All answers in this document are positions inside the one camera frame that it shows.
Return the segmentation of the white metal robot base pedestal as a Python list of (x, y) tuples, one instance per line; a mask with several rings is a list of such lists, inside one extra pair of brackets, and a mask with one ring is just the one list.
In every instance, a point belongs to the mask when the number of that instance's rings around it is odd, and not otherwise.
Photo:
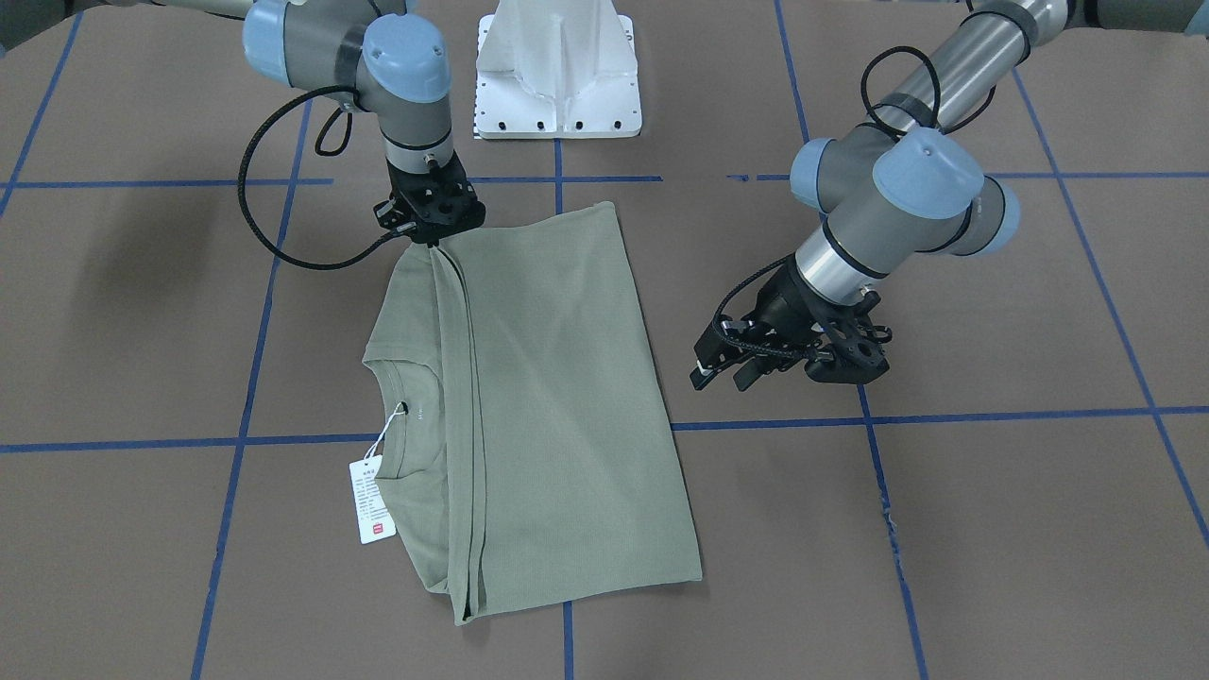
[(634, 23), (617, 4), (501, 1), (479, 19), (476, 36), (476, 138), (640, 136)]

